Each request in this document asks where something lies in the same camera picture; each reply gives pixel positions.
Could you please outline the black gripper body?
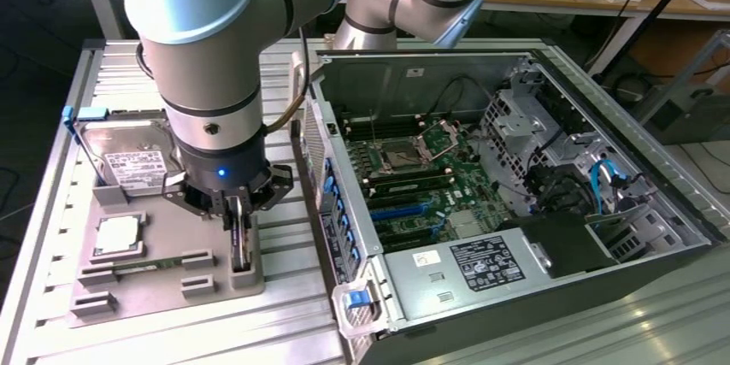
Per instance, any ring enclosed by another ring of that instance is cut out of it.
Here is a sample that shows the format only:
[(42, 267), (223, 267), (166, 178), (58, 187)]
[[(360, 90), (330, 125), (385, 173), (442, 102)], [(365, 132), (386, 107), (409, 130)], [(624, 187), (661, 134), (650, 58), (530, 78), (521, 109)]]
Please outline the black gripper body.
[(239, 188), (257, 191), (271, 178), (265, 153), (265, 129), (245, 143), (223, 150), (203, 150), (177, 140), (187, 185), (213, 197), (235, 195)]

